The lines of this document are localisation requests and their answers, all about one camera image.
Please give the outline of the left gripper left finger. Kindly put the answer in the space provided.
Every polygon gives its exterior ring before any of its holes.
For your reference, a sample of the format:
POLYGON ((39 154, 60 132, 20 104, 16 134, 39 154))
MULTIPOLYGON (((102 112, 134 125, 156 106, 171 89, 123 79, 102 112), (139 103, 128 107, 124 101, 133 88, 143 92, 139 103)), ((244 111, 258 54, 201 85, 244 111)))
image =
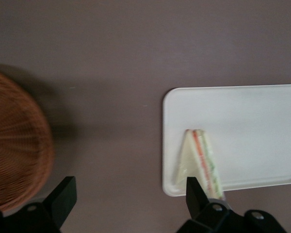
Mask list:
POLYGON ((59 233, 77 202, 76 178, 65 177, 42 201, 9 216, 0 211, 0 233, 59 233))

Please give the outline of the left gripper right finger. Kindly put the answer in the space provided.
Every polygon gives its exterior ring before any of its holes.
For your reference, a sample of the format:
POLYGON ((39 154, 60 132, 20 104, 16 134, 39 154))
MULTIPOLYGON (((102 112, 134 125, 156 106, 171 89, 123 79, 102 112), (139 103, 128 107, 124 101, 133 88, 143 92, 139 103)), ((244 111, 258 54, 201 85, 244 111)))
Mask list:
POLYGON ((191 218, 179 233, 285 233, 273 215, 262 210, 235 213, 224 200, 209 199, 197 178, 188 177, 186 204, 191 218))

